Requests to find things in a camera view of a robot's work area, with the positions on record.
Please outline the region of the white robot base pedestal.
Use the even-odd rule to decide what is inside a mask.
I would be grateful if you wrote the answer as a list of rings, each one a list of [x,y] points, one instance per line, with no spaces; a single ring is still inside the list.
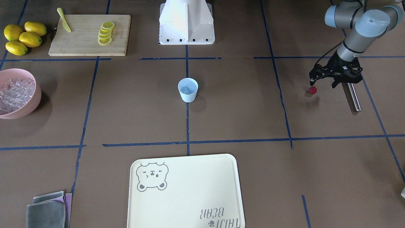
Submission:
[[[210,3],[205,0],[167,0],[160,5],[160,45],[211,45],[214,42]]]

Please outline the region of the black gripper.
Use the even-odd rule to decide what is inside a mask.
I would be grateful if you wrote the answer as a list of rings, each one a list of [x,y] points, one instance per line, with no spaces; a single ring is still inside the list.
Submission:
[[[333,78],[332,88],[336,88],[340,83],[357,84],[363,80],[361,72],[363,68],[357,57],[352,61],[341,59],[335,52],[325,66],[316,63],[308,74],[310,86],[324,78]]]

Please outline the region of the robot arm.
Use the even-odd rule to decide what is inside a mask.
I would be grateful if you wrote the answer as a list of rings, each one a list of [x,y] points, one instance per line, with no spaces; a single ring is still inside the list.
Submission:
[[[343,0],[332,5],[325,14],[325,24],[351,32],[332,50],[327,64],[315,63],[309,72],[310,85],[324,78],[332,78],[332,87],[340,83],[357,84],[363,80],[360,56],[372,43],[394,29],[404,19],[404,8],[388,5],[366,9],[364,0]]]

